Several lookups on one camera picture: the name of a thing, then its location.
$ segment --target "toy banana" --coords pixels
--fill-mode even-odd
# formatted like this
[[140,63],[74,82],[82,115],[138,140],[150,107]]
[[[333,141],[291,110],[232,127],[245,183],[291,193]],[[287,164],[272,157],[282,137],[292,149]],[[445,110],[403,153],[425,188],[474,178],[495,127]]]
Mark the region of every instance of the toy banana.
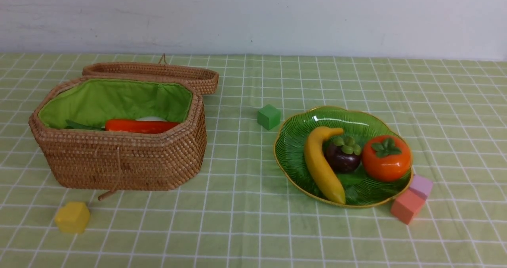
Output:
[[306,166],[317,184],[329,201],[345,204],[345,191],[342,183],[331,169],[324,157],[322,144],[332,136],[343,134],[342,128],[320,126],[312,130],[306,139],[304,156]]

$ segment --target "purple wooden block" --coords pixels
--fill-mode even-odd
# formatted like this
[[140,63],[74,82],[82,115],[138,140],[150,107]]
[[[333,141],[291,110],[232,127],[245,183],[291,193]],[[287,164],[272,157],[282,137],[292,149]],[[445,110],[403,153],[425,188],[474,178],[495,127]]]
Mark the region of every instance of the purple wooden block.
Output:
[[409,190],[420,198],[426,200],[433,189],[433,182],[423,176],[414,175],[414,179],[410,184]]

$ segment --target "toy persimmon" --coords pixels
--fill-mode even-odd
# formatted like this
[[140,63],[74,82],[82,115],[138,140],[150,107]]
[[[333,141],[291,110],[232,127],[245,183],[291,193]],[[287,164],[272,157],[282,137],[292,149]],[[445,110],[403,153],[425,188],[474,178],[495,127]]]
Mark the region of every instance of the toy persimmon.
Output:
[[396,136],[376,136],[364,145],[361,161],[364,170],[373,179],[394,182],[410,169],[412,151]]

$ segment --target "fruit plate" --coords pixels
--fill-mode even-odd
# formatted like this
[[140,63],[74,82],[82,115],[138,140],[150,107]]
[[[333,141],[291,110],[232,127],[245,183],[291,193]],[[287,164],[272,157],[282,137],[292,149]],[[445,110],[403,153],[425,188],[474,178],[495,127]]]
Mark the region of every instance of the fruit plate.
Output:
[[[313,181],[304,159],[306,138],[313,129],[319,126],[341,127],[344,130],[341,137],[351,136],[361,147],[364,147],[370,139],[384,134],[398,137],[405,142],[384,122],[362,111],[323,106],[291,116],[279,129],[273,153],[290,183],[304,194],[330,205],[367,208],[387,203],[408,189],[413,177],[412,164],[400,179],[394,182],[381,182],[371,178],[361,163],[353,172],[337,174],[345,190],[345,204],[329,201]],[[332,140],[333,138],[323,144],[324,152]]]

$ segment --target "basket handle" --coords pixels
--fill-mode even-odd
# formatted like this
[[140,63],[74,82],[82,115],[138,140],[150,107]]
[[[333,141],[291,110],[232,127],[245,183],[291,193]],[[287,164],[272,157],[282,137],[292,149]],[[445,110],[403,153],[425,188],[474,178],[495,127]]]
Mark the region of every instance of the basket handle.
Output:
[[162,54],[158,63],[160,64],[162,61],[164,61],[164,63],[167,65],[167,61],[165,60],[165,53]]
[[102,195],[98,196],[98,201],[102,201],[103,199],[111,196],[116,192],[116,187],[118,186],[118,183],[120,182],[120,178],[122,176],[122,167],[121,167],[121,161],[120,161],[120,147],[116,147],[116,161],[118,162],[118,176],[116,176],[116,182],[114,182],[114,187],[103,193]]

